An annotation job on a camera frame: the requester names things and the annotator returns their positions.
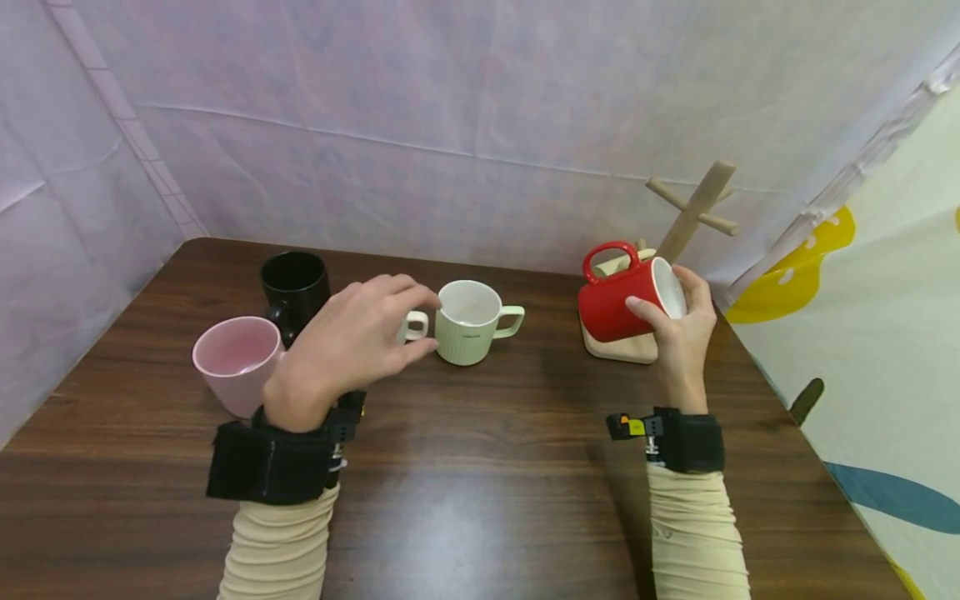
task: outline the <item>table surface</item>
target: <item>table surface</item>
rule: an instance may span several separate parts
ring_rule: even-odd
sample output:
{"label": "table surface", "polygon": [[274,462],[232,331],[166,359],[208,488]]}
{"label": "table surface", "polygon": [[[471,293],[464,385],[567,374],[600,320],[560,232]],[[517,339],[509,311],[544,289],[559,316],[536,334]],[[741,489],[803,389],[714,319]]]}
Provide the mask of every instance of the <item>table surface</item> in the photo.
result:
{"label": "table surface", "polygon": [[[280,247],[185,244],[0,452],[0,588],[19,598],[215,596],[236,505],[204,498],[228,419],[193,371],[207,327],[263,308]],[[654,598],[640,443],[650,369],[581,340],[576,276],[322,252],[334,291],[380,273],[479,279],[526,307],[474,367],[437,356],[369,388],[347,447],[324,598]],[[907,598],[721,322],[707,361],[754,598]]]}

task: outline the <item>black wrist strap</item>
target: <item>black wrist strap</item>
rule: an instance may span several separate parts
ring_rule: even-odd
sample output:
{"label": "black wrist strap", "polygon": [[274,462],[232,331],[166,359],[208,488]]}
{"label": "black wrist strap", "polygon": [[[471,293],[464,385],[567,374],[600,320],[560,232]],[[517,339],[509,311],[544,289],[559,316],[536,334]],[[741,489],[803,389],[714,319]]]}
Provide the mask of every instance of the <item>black wrist strap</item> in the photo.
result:
{"label": "black wrist strap", "polygon": [[723,470],[726,452],[720,423],[713,415],[683,415],[675,408],[654,408],[645,419],[626,413],[607,417],[613,440],[647,438],[647,460],[679,473]]}
{"label": "black wrist strap", "polygon": [[238,420],[224,423],[213,441],[206,495],[274,506],[302,504],[324,493],[332,453],[326,435],[259,429]]}
{"label": "black wrist strap", "polygon": [[655,438],[660,460],[678,473],[712,473],[723,470],[727,455],[723,432],[714,415],[682,415],[676,408],[654,408],[663,422]]}
{"label": "black wrist strap", "polygon": [[336,487],[346,465],[342,444],[353,439],[367,393],[340,396],[314,431],[290,433],[267,422],[261,406],[251,426],[235,420],[217,428],[206,495],[290,506]]}

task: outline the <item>forearm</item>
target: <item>forearm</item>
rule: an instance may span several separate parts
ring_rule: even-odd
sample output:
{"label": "forearm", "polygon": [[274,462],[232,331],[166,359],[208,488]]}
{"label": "forearm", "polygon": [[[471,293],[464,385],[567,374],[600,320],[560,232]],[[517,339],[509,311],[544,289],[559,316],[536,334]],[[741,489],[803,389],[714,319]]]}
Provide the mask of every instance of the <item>forearm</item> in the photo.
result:
{"label": "forearm", "polygon": [[297,506],[241,502],[220,600],[318,600],[340,486]]}
{"label": "forearm", "polygon": [[750,598],[723,475],[648,465],[653,570],[660,600]]}

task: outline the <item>wooden mug tree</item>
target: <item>wooden mug tree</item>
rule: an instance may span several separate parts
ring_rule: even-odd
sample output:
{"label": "wooden mug tree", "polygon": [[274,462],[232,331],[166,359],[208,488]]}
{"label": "wooden mug tree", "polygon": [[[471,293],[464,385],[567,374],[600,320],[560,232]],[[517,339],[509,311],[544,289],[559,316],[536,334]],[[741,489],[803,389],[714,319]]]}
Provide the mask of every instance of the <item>wooden mug tree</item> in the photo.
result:
{"label": "wooden mug tree", "polygon": [[[733,175],[736,167],[727,162],[716,161],[707,175],[700,181],[700,185],[690,196],[689,202],[684,202],[675,196],[662,181],[657,178],[650,178],[647,181],[647,187],[671,203],[680,210],[680,215],[673,222],[670,230],[667,231],[663,241],[660,242],[658,249],[646,248],[643,239],[636,242],[636,251],[640,259],[649,259],[653,256],[661,256],[670,264],[673,264],[680,253],[684,251],[686,245],[693,237],[699,224],[704,224],[710,228],[716,229],[722,233],[733,236],[740,231],[740,225],[733,221],[721,219],[708,214],[708,211],[717,203],[729,197],[733,190],[727,187],[727,183]],[[630,258],[621,256],[614,260],[600,263],[593,267],[593,271],[598,276],[610,276],[614,273],[626,269],[630,265]],[[649,365],[657,360],[657,342],[654,341],[652,333],[638,335],[626,340],[616,342],[597,342],[587,333],[587,330],[581,325],[584,332],[584,345],[587,352],[597,358],[606,358],[609,360],[620,360],[630,363],[640,363]]]}

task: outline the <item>red mug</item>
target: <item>red mug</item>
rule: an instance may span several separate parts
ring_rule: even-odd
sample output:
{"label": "red mug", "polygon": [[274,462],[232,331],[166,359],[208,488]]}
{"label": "red mug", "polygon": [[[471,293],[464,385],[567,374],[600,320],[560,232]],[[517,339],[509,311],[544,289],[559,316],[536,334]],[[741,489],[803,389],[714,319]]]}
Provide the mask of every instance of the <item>red mug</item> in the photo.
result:
{"label": "red mug", "polygon": [[[630,266],[611,276],[593,273],[590,261],[604,250],[622,250],[630,256]],[[640,260],[627,242],[607,242],[591,250],[584,258],[587,285],[580,289],[580,320],[597,342],[615,342],[650,333],[654,328],[627,308],[627,298],[636,296],[652,302],[672,319],[686,315],[684,288],[665,259],[654,256]]]}

